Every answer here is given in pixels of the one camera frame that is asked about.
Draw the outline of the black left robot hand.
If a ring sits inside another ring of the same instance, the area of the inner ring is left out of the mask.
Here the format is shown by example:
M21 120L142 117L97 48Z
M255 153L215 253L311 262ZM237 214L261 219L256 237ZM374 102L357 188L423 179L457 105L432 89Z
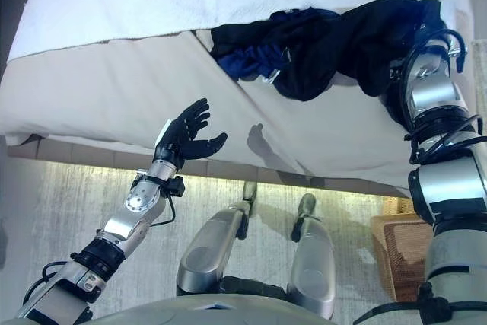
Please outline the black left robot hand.
M186 161L209 158L220 151L228 139L227 133L213 139L196 139L208 125L209 108L207 99L202 98L172 120L155 145L152 161L168 161L179 170Z

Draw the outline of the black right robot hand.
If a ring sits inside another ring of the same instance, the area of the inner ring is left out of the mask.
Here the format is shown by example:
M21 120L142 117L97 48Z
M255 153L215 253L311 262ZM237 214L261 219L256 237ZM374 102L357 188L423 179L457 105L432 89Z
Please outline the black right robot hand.
M416 43L420 43L429 39L429 40L436 40L436 41L441 41L445 44L449 44L450 43L449 36L445 36L441 34L441 35L431 37L433 33L445 29L447 29L447 25L443 21L439 21L434 24L427 24L427 23L421 24L419 25L418 29L415 32L414 40Z

